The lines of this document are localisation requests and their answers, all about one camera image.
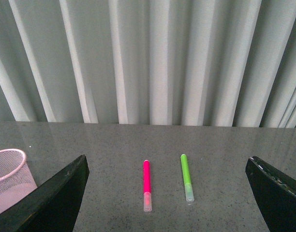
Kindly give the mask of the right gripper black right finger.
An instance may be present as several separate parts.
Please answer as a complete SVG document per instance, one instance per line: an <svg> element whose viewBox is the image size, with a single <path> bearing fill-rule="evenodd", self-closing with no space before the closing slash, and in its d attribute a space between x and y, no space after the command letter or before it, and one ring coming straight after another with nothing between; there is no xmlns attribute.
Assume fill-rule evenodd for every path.
<svg viewBox="0 0 296 232"><path fill-rule="evenodd" d="M245 172L259 210L271 232L296 232L296 180L257 156Z"/></svg>

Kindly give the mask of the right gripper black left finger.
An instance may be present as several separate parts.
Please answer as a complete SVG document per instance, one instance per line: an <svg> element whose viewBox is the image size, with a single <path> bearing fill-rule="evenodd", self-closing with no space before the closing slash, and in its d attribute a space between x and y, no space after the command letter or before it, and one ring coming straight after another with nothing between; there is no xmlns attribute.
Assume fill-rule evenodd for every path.
<svg viewBox="0 0 296 232"><path fill-rule="evenodd" d="M89 176L81 155L0 214L0 232L71 232Z"/></svg>

